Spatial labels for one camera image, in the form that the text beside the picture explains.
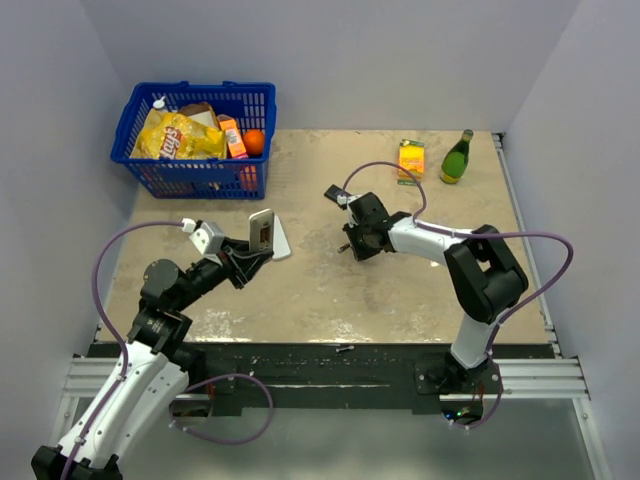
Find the grey remote control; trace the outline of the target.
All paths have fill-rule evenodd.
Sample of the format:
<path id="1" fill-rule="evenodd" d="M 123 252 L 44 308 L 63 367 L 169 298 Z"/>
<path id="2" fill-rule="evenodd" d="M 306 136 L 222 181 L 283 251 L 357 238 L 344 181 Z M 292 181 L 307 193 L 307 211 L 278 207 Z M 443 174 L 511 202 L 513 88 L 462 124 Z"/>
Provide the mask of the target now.
<path id="1" fill-rule="evenodd" d="M 249 222 L 249 251 L 258 253 L 273 249 L 275 214 L 264 209 L 251 214 Z"/>

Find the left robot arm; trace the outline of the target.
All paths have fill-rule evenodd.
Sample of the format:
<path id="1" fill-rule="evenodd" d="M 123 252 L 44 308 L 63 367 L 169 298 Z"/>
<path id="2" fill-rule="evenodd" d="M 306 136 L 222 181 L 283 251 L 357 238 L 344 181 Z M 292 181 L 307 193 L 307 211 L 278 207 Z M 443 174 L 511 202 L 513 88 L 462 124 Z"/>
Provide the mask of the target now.
<path id="1" fill-rule="evenodd" d="M 184 341 L 192 324 L 184 310 L 224 281 L 243 288 L 272 255 L 226 240 L 217 254 L 187 270 L 168 259 L 152 262 L 113 370 L 67 434 L 37 450 L 31 460 L 36 478 L 122 478 L 126 456 L 174 398 L 206 383 L 204 353 Z"/>

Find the white remote control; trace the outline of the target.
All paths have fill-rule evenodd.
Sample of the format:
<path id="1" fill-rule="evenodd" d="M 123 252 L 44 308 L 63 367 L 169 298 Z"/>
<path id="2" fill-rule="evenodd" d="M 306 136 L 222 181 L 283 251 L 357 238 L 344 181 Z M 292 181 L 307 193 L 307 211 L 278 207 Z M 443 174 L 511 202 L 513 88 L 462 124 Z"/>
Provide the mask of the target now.
<path id="1" fill-rule="evenodd" d="M 291 256 L 292 250 L 286 237 L 280 217 L 275 214 L 273 220 L 273 261 L 281 261 Z"/>

